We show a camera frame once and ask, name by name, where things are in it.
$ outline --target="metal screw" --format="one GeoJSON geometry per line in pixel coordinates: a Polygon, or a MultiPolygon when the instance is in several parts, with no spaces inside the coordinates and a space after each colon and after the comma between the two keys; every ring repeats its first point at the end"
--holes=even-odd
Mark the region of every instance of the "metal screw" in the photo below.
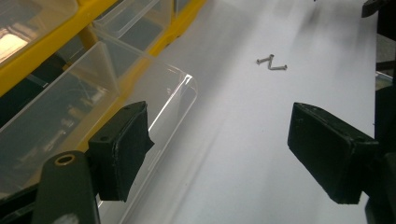
{"type": "Polygon", "coordinates": [[[274,58],[274,55],[271,54],[268,58],[258,59],[256,63],[257,63],[258,65],[260,65],[261,63],[265,63],[265,62],[267,62],[267,61],[270,61],[270,62],[271,62],[273,58],[274,58]]]}
{"type": "Polygon", "coordinates": [[[274,59],[274,54],[270,55],[270,62],[268,63],[268,69],[271,70],[271,64],[272,64],[272,60],[274,59]]]}
{"type": "Polygon", "coordinates": [[[288,66],[287,65],[285,65],[285,66],[279,66],[279,67],[268,67],[270,70],[287,70],[288,69],[288,66]]]}

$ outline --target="transparent plastic tray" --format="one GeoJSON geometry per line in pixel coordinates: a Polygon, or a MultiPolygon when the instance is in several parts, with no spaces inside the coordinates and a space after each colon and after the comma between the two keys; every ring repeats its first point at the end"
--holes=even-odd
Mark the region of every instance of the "transparent plastic tray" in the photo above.
{"type": "Polygon", "coordinates": [[[149,135],[155,143],[129,200],[135,202],[149,180],[195,100],[195,81],[138,49],[98,35],[98,43],[0,130],[0,197],[36,183],[51,156],[84,146],[98,120],[120,102],[148,103],[149,135]]]}
{"type": "Polygon", "coordinates": [[[183,8],[184,8],[190,1],[193,1],[193,0],[174,0],[174,11],[175,11],[176,17],[177,17],[178,14],[180,13],[180,11],[183,10],[183,8]]]}
{"type": "Polygon", "coordinates": [[[77,10],[76,0],[1,0],[0,67],[77,10]]]}
{"type": "Polygon", "coordinates": [[[169,26],[169,0],[123,0],[97,18],[93,25],[123,42],[146,50],[169,26]]]}

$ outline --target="plastic storage drawer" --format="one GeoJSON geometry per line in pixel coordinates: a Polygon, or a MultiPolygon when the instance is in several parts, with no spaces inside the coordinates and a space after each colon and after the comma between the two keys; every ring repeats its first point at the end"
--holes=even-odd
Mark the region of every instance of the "plastic storage drawer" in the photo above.
{"type": "Polygon", "coordinates": [[[148,103],[148,152],[129,199],[137,198],[196,98],[192,76],[107,35],[0,129],[0,198],[38,181],[51,156],[80,148],[120,105],[148,103]]]}
{"type": "Polygon", "coordinates": [[[77,10],[75,0],[0,1],[0,67],[77,10]]]}
{"type": "Polygon", "coordinates": [[[97,29],[147,50],[170,24],[169,0],[123,0],[93,22],[97,29]]]}

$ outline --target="white surface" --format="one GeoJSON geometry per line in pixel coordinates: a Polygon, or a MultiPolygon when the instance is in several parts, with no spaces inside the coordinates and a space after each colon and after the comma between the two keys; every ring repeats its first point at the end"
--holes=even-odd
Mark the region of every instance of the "white surface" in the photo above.
{"type": "Polygon", "coordinates": [[[213,0],[160,59],[199,93],[126,223],[366,223],[287,146],[293,102],[374,135],[376,16],[365,0],[213,0]],[[258,58],[275,54],[269,71],[258,58]]]}

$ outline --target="round hole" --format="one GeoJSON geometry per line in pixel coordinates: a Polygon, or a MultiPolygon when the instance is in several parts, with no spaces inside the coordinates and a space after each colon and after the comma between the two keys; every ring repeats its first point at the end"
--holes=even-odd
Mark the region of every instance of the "round hole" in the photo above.
{"type": "Polygon", "coordinates": [[[57,166],[65,166],[67,164],[72,163],[76,159],[76,156],[73,154],[66,154],[63,155],[62,157],[58,158],[55,161],[55,165],[57,166]]]}

